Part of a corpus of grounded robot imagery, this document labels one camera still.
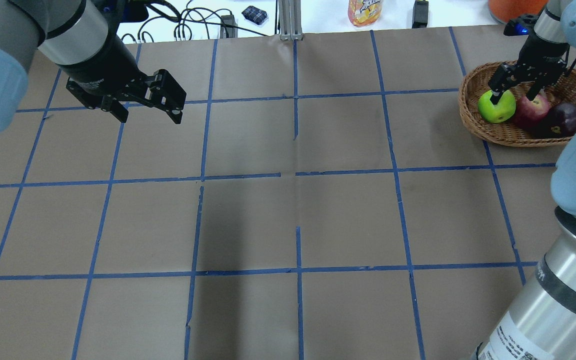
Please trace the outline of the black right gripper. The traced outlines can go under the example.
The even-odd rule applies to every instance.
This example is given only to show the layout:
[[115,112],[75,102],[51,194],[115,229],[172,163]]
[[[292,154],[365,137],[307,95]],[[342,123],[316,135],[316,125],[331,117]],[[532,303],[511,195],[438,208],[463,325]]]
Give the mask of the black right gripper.
[[514,63],[502,63],[490,77],[490,103],[499,104],[505,91],[532,82],[526,98],[534,101],[542,90],[557,84],[566,72],[570,45],[559,28],[559,21],[548,14],[522,14],[510,19],[505,36],[526,35],[526,41]]

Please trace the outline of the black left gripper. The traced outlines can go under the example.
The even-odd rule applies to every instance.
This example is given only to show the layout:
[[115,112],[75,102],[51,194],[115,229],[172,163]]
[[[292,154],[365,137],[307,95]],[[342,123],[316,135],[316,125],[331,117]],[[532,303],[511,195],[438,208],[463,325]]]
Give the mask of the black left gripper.
[[126,123],[129,111],[122,105],[132,101],[167,114],[180,125],[186,91],[167,69],[152,75],[141,71],[137,60],[117,35],[109,35],[102,48],[77,64],[66,64],[66,88],[87,109],[101,109]]

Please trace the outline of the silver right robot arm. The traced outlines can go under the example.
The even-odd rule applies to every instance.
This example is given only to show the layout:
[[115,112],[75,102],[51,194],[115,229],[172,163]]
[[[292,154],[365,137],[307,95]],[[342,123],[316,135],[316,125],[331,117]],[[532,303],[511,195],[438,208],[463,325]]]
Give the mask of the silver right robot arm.
[[[576,48],[576,0],[549,0],[536,16],[509,21],[505,35],[515,35],[517,24],[528,37],[516,63],[500,63],[491,76],[491,104],[526,82],[532,98],[562,77],[562,57]],[[558,157],[550,191],[560,236],[472,360],[576,360],[576,134]]]

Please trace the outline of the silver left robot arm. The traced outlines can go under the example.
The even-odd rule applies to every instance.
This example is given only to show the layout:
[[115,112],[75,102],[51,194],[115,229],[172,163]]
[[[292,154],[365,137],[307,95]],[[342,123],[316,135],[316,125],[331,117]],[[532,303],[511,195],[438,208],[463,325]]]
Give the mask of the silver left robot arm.
[[66,73],[67,90],[87,109],[125,123],[124,101],[162,110],[180,124],[186,92],[165,69],[146,75],[117,35],[147,19],[152,0],[0,0],[0,132],[28,89],[37,51]]

